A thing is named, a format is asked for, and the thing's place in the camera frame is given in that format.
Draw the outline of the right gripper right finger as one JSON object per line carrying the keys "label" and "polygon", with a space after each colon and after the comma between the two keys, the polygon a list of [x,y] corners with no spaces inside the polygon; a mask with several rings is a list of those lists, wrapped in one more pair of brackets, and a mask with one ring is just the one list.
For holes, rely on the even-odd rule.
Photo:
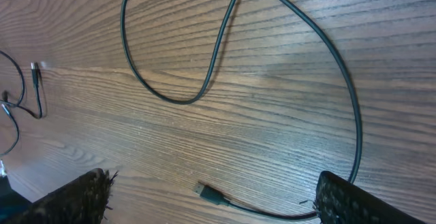
{"label": "right gripper right finger", "polygon": [[425,224],[329,171],[320,174],[315,211],[325,224]]}

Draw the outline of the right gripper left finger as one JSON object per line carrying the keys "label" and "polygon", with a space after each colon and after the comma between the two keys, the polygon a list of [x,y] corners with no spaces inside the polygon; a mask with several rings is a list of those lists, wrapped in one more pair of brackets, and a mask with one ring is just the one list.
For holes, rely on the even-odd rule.
{"label": "right gripper left finger", "polygon": [[100,224],[109,209],[115,175],[95,168],[31,202],[1,172],[2,224]]}

